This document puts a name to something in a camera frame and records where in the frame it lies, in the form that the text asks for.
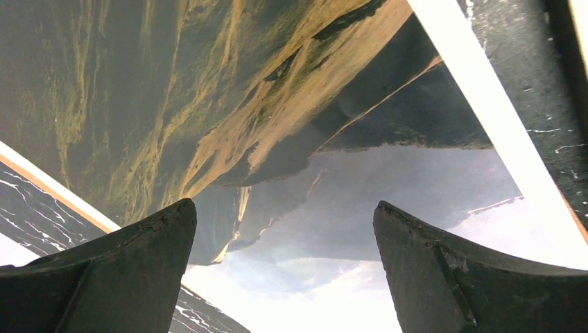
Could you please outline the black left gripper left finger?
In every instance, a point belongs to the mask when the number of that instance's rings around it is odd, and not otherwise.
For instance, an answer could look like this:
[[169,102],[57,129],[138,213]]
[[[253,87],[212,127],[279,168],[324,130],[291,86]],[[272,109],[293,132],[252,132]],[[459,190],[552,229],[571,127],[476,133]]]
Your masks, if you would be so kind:
[[167,332],[197,226],[184,198],[95,240],[1,267],[2,332]]

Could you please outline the black wooden picture frame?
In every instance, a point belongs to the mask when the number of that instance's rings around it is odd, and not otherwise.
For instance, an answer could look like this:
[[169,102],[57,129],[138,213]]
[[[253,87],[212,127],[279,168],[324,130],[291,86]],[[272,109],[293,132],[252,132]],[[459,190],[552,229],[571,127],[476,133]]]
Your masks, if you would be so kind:
[[582,134],[587,138],[587,75],[580,45],[571,14],[569,1],[544,1],[550,17],[550,27],[555,36],[556,49],[561,55],[565,81],[580,123]]

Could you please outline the landscape photo print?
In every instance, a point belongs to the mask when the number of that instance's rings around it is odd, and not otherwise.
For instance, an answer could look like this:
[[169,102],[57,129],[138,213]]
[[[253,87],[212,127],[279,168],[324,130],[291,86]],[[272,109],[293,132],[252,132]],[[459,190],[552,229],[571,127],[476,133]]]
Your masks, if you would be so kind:
[[[381,201],[587,272],[587,138],[549,19],[544,1],[2,1],[1,147],[121,228],[193,201],[167,332],[403,332]],[[2,265],[106,234],[1,162]]]

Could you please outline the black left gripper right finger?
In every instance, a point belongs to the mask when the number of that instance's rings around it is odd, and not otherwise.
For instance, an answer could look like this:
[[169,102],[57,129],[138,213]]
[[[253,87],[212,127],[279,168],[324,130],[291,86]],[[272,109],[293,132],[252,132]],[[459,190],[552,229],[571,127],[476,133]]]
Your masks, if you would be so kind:
[[586,332],[587,272],[508,255],[381,201],[374,235],[403,332]]

